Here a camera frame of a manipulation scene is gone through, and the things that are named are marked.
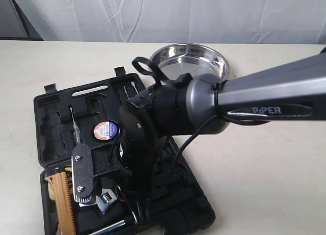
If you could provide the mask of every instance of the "tool case latch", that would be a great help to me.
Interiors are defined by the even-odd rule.
[[[57,86],[56,84],[50,84],[47,86],[44,86],[45,93],[52,93],[57,91]]]
[[[122,77],[122,76],[126,75],[126,70],[124,69],[124,67],[114,68],[114,71],[115,71],[117,77]]]

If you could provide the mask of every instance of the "white curtain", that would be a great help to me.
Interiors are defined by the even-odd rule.
[[[16,0],[44,40],[326,43],[326,0]]]

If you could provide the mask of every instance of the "stainless steel bowl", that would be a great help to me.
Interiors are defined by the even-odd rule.
[[[156,51],[150,58],[172,80],[183,73],[197,76],[213,73],[225,80],[230,66],[216,50],[197,44],[173,44]]]

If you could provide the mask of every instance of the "open tool case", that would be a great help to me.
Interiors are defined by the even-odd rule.
[[[40,165],[45,169],[40,175],[44,229],[46,235],[56,234],[58,217],[55,202],[50,200],[45,172],[57,166],[71,166],[75,146],[72,116],[80,128],[82,140],[92,149],[93,159],[105,156],[113,140],[101,141],[94,137],[94,127],[103,121],[115,122],[121,130],[119,106],[121,102],[145,89],[137,74],[125,74],[123,67],[116,68],[116,77],[65,90],[56,90],[55,84],[45,86],[45,94],[35,97],[35,123]],[[190,234],[209,227],[215,214],[183,157],[171,176],[164,166],[171,163],[177,151],[172,138],[158,159],[154,171],[153,195],[150,205],[151,223],[145,226],[126,225],[110,234],[136,234],[155,225],[165,227],[166,234]],[[101,163],[93,162],[94,171]],[[101,177],[102,188],[117,192],[114,183]],[[90,234],[130,215],[123,200],[118,200],[104,215],[97,206],[79,207],[71,197],[77,234]]]

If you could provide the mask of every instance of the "table surface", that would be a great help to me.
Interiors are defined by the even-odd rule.
[[[0,234],[44,234],[33,98],[135,72],[136,56],[165,44],[0,41]],[[322,45],[207,44],[237,77],[319,53]],[[144,78],[146,86],[151,80]],[[230,125],[184,152],[216,212],[198,234],[324,234],[325,122]],[[176,137],[180,145],[186,137]],[[144,234],[163,234],[154,228]]]

